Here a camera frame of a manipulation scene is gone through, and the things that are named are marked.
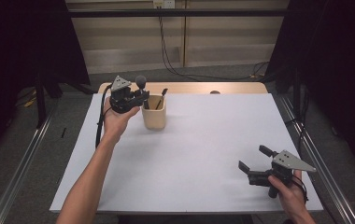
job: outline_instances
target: white table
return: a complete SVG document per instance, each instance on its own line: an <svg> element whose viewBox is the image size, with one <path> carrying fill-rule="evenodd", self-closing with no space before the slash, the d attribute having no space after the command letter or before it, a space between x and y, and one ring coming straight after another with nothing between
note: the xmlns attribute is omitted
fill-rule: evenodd
<svg viewBox="0 0 355 224"><path fill-rule="evenodd" d="M101 95L94 95L64 178L50 207L64 198L90 160ZM294 144L271 94L167 94L167 123L147 130L139 112L116 145L99 212L116 214L246 214L282 211L268 188L251 186L238 169L271 168L259 145L286 149ZM310 211L322 210L307 174Z"/></svg>

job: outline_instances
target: gray floor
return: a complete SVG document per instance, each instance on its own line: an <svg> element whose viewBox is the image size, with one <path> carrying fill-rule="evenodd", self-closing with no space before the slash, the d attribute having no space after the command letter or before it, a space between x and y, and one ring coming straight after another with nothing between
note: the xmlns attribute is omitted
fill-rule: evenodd
<svg viewBox="0 0 355 224"><path fill-rule="evenodd" d="M253 65L195 67L177 69L177 71L182 74L239 78L251 75L253 73ZM130 80L135 80L137 75L144 75L148 81L192 81L187 77L173 75L166 69L160 69L90 75L90 80L92 81L90 88L97 90L101 83L114 80L116 75ZM224 81L223 79L210 77L194 78L201 81ZM245 78L237 81L256 80L257 78ZM290 118L284 111L280 98L284 96L291 98L291 91L286 95L278 95L275 92L274 85L275 83L271 82L267 83L266 87L269 92L274 94L282 118L289 120ZM84 95L65 85L62 88L64 89L64 96L61 99L54 100L47 97L49 112L53 105L56 104L57 106L45 138L36 151L29 170L21 183L21 189L14 196L15 200L3 219L5 223L52 223L57 217L49 211L50 203L64 173L64 168L67 165L84 120L86 109L91 101L91 96ZM17 106L10 126L2 139L0 139L0 197L8 186L10 179L14 176L15 170L34 136L36 119L36 105L30 107ZM291 133L292 140L296 143L298 137L296 131L292 125L288 125L287 128ZM355 158L344 139L333 134L329 120L322 114L315 101L310 101L309 104L306 129L355 214ZM305 150L303 150L303 153L304 159L310 161ZM325 185L322 184L320 176L313 175L312 177L314 186L317 188L319 196L327 208L323 212L312 214L314 219L316 219L317 223L334 223L334 218L337 223L344 223L334 204L334 199L330 196ZM131 221L132 223L155 223L154 220L145 218L152 217L134 217ZM240 216L200 218L204 223L242 223L244 220ZM282 223L285 218L284 214L258 214L252 216L254 223ZM187 218L168 220L168 222L164 223L191 223ZM117 221L116 217L103 214L97 216L95 223L116 223Z"/></svg>

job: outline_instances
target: pencil holder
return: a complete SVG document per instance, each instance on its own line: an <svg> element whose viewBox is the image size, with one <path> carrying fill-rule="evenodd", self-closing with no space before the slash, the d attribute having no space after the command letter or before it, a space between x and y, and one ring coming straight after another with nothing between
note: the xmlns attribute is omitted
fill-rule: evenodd
<svg viewBox="0 0 355 224"><path fill-rule="evenodd" d="M161 130L166 124L166 100L162 95L150 95L149 109L142 106L143 120L145 126L152 130Z"/></svg>

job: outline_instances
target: wire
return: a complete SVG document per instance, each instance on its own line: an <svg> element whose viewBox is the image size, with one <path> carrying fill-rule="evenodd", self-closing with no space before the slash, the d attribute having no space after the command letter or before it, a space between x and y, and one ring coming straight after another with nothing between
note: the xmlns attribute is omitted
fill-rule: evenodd
<svg viewBox="0 0 355 224"><path fill-rule="evenodd" d="M256 63L256 64L253 66L253 74L252 74L252 75L253 75L254 77L256 77L256 73L258 73L258 72L260 71L260 69L262 69L262 68L264 67L264 65L265 65L265 64L268 64L268 63L270 63L270 62Z"/></svg>
<svg viewBox="0 0 355 224"><path fill-rule="evenodd" d="M111 86L113 85L113 83L111 83L110 85L108 85L105 90L104 93L102 95L102 102L101 102L101 111L100 111L100 115L99 115L99 121L97 123L98 125L98 129L96 131L96 139L95 139L95 147L98 147L100 141L101 141L101 131L102 131L102 127L103 127L103 121L105 119L105 114L107 113L107 111L111 108L109 108L105 114L104 114L104 103L105 103L105 97L106 97L106 93L107 91L111 88Z"/></svg>
<svg viewBox="0 0 355 224"><path fill-rule="evenodd" d="M212 76L203 76L203 75L194 75L194 74L180 74L177 70L175 70L175 68L172 66L172 64L169 61L168 53L166 51L165 39L164 39L164 35L163 35L163 18L162 17L159 17L159 23L160 23L160 33L161 33L161 45L162 45L162 52L163 52L163 64L165 65L165 68L170 73L180 76L180 77L189 78L189 79L197 81L197 82L200 82L201 80L198 80L195 77L207 77L207 78L215 78L215 79L231 80L231 81L238 81L238 80L243 80L243 79L247 79L247 78L252 77L252 76L245 76L245 77L237 77L237 78L228 78L228 77L212 77Z"/></svg>

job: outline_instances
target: black curtain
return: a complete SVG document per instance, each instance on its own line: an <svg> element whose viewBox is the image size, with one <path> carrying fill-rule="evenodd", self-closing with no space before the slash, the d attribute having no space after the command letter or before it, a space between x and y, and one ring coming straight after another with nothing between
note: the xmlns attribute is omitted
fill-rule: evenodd
<svg viewBox="0 0 355 224"><path fill-rule="evenodd" d="M58 82L90 84L64 0L0 0L0 135L38 75L53 97Z"/></svg>

